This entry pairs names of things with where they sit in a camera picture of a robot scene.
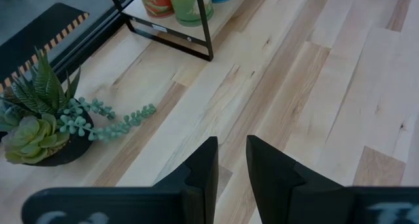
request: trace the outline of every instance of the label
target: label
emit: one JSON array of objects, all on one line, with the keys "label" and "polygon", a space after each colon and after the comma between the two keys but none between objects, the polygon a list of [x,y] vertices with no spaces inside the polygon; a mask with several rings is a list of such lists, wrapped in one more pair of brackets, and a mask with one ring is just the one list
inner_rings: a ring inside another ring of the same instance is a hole
[{"label": "label", "polygon": [[164,32],[168,32],[168,30],[166,28],[163,28],[162,26],[158,26],[158,25],[154,25],[151,24],[153,26],[154,29],[159,30],[159,31],[164,31]]}]

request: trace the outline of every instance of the black mat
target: black mat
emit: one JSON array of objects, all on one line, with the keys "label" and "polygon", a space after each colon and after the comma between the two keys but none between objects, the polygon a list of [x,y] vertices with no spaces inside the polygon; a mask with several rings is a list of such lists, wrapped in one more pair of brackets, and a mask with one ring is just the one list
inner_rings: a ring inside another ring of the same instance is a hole
[{"label": "black mat", "polygon": [[32,56],[34,47],[38,49],[53,48],[64,37],[88,17],[88,13],[63,3],[56,3],[38,16],[34,21],[0,46],[0,82],[17,70],[19,66],[34,64]]}]

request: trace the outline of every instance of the metal frame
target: metal frame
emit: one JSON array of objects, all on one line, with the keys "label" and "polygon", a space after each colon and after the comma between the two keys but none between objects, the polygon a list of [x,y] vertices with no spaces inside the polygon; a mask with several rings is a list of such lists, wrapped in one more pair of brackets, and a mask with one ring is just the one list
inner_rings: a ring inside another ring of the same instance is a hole
[{"label": "metal frame", "polygon": [[[149,22],[149,21],[146,21],[144,19],[137,18],[137,17],[134,17],[134,16],[131,16],[131,15],[128,15],[128,14],[123,13],[122,11],[133,0],[130,0],[130,2],[127,3],[127,4],[121,4],[119,0],[112,0],[112,1],[115,4],[115,7],[117,8],[117,10],[121,14],[121,16],[124,18],[124,22],[128,26],[128,29],[130,31],[132,31],[132,32],[134,32],[134,33],[136,33],[138,35],[141,35],[143,37],[152,39],[154,41],[158,41],[159,43],[168,45],[169,47],[176,48],[177,50],[186,52],[186,53],[191,54],[193,56],[196,56],[198,58],[201,58],[201,59],[204,59],[204,60],[207,60],[207,61],[211,61],[213,59],[214,53],[213,53],[213,49],[212,49],[210,29],[208,27],[208,19],[207,19],[206,12],[205,12],[204,0],[197,0],[197,1],[198,1],[199,12],[200,12],[200,15],[201,15],[202,29],[204,30],[205,41],[203,41],[201,39],[197,39],[195,37],[188,36],[188,35],[186,35],[184,33],[181,33],[181,32],[175,31],[175,30],[172,30],[172,29],[167,28],[167,27],[162,27],[161,25],[154,24],[154,23]],[[159,36],[153,35],[153,34],[148,33],[146,31],[137,29],[137,28],[135,28],[131,24],[131,20],[133,20],[135,22],[138,22],[140,24],[149,26],[149,27],[154,28],[154,29],[156,29],[155,27],[165,28],[167,30],[167,33],[169,33],[171,35],[174,35],[174,36],[179,37],[181,39],[184,39],[184,40],[190,41],[192,43],[195,43],[195,44],[201,45],[203,47],[206,47],[207,50],[208,50],[208,54],[203,54],[203,53],[198,52],[196,50],[193,50],[193,49],[191,49],[189,47],[185,47],[185,46],[180,45],[178,43],[175,43],[173,41],[169,41],[167,39],[164,39],[164,38],[161,38]]]}]

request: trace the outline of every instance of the potted succulent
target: potted succulent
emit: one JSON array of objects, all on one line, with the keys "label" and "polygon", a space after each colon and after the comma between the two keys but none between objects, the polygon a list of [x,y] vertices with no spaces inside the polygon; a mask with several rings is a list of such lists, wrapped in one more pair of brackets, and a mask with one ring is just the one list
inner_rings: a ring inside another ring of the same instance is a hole
[{"label": "potted succulent", "polygon": [[80,70],[73,81],[67,75],[67,90],[54,74],[46,54],[37,50],[32,80],[22,74],[0,96],[0,131],[6,159],[13,164],[57,166],[83,155],[95,140],[109,141],[129,133],[131,127],[155,113],[150,104],[126,115],[123,121],[95,128],[88,112],[115,118],[112,107],[83,97],[76,100]]}]

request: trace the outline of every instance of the green bottle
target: green bottle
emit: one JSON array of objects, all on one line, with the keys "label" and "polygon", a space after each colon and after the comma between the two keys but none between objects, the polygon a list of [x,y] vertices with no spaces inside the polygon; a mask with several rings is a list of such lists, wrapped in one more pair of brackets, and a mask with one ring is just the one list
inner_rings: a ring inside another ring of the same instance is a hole
[{"label": "green bottle", "polygon": [[[172,1],[176,19],[180,24],[188,27],[199,26],[202,24],[197,0],[170,1]],[[214,13],[211,0],[204,0],[204,6],[207,14],[207,19],[209,20]]]}]

